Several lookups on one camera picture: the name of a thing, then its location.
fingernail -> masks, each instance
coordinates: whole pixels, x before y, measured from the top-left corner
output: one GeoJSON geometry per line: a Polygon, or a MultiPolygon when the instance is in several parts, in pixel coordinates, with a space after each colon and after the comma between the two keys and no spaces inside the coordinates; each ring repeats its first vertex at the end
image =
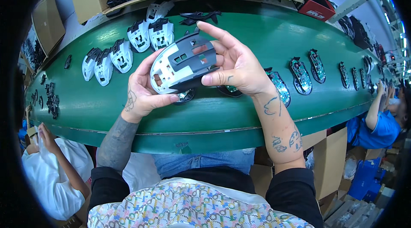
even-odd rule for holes
{"type": "Polygon", "coordinates": [[[213,81],[213,79],[210,75],[205,75],[201,79],[201,82],[202,82],[203,85],[211,85],[212,81],[213,81]]]}
{"type": "Polygon", "coordinates": [[[170,99],[171,99],[172,102],[176,102],[176,101],[179,101],[179,100],[180,100],[180,97],[177,96],[177,95],[172,95],[172,96],[170,97],[170,99]]]}

green conveyor belt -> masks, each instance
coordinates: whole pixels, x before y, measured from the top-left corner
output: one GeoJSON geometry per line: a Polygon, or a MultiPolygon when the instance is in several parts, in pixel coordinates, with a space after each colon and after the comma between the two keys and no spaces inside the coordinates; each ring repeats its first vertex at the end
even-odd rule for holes
{"type": "MultiPolygon", "coordinates": [[[[254,52],[263,67],[273,67],[287,84],[291,103],[291,117],[298,121],[303,135],[314,133],[350,119],[369,108],[373,96],[366,89],[354,89],[351,68],[364,67],[362,51],[342,31],[311,17],[289,9],[265,4],[220,0],[224,8],[218,16],[218,27],[229,31],[254,52]],[[326,81],[316,82],[311,74],[308,51],[317,49],[324,65],[326,81]],[[297,93],[293,76],[288,69],[292,57],[301,57],[313,83],[310,95],[297,93]],[[342,86],[338,64],[343,61],[350,77],[350,88],[342,86]]],[[[175,39],[182,37],[193,26],[178,24],[183,18],[177,12],[193,11],[190,2],[178,2],[169,13],[174,24],[175,39]]],[[[35,89],[43,96],[44,107],[33,107],[31,118],[35,124],[44,122],[56,135],[79,143],[99,146],[105,133],[111,128],[127,100],[127,80],[139,63],[151,52],[134,53],[131,71],[114,72],[110,83],[102,87],[95,77],[85,81],[81,73],[84,56],[92,47],[111,47],[117,39],[127,39],[127,29],[136,20],[145,17],[142,9],[108,21],[80,36],[56,56],[55,61],[41,71],[32,81],[26,94],[26,104],[31,101],[35,89]],[[68,55],[71,66],[64,69],[68,55]],[[40,85],[46,73],[46,84],[55,83],[59,96],[57,120],[47,112],[45,85],[40,85]]],[[[380,75],[377,68],[371,72],[373,82],[380,75]]],[[[155,109],[145,117],[133,144],[133,151],[146,153],[205,153],[260,146],[264,143],[260,123],[251,98],[243,95],[231,98],[215,88],[201,87],[194,99],[183,105],[171,105],[155,109]]]]}

blue shirt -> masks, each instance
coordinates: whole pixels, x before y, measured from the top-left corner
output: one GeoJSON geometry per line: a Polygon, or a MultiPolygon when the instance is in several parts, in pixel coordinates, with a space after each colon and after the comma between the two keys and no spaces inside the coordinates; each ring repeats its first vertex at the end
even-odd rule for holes
{"type": "Polygon", "coordinates": [[[374,130],[367,127],[366,117],[367,113],[364,113],[360,118],[354,117],[347,122],[347,142],[350,143],[357,133],[353,146],[361,146],[365,149],[391,148],[401,132],[401,127],[390,111],[378,112],[378,121],[374,130]]]}

red box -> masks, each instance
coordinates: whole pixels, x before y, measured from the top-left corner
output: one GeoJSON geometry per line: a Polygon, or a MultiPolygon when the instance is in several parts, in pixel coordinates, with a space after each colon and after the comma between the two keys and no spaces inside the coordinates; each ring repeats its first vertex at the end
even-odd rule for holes
{"type": "Polygon", "coordinates": [[[334,8],[328,0],[304,0],[303,3],[294,3],[298,13],[308,15],[323,22],[335,15],[334,8]]]}

jeans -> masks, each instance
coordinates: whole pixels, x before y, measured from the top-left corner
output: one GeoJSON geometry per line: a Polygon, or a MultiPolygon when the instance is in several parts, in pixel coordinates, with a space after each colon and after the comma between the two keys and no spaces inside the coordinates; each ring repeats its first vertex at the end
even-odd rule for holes
{"type": "Polygon", "coordinates": [[[157,173],[163,179],[189,169],[220,165],[249,174],[250,167],[254,164],[254,152],[255,148],[245,148],[205,154],[152,154],[152,157],[157,173]]]}

